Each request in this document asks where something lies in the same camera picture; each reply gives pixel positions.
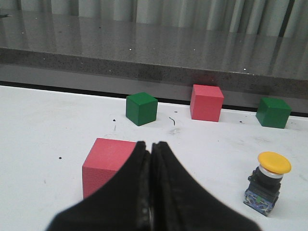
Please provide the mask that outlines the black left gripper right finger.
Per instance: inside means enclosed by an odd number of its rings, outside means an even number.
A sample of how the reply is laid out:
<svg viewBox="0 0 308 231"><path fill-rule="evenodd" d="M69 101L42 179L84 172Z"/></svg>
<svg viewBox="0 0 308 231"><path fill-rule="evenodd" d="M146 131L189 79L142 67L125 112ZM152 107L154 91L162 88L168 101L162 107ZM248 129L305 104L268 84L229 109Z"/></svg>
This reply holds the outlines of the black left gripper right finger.
<svg viewBox="0 0 308 231"><path fill-rule="evenodd" d="M162 141L151 151L151 210L155 231L260 230L205 190Z"/></svg>

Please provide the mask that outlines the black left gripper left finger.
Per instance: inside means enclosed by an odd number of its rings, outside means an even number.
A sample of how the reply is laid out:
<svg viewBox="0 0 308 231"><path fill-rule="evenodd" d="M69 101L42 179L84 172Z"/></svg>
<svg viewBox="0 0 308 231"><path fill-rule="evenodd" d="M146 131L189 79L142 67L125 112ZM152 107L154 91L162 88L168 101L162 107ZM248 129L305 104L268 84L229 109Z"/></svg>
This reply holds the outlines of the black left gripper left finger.
<svg viewBox="0 0 308 231"><path fill-rule="evenodd" d="M49 231L149 231L150 154L136 143L120 170L98 191L58 213Z"/></svg>

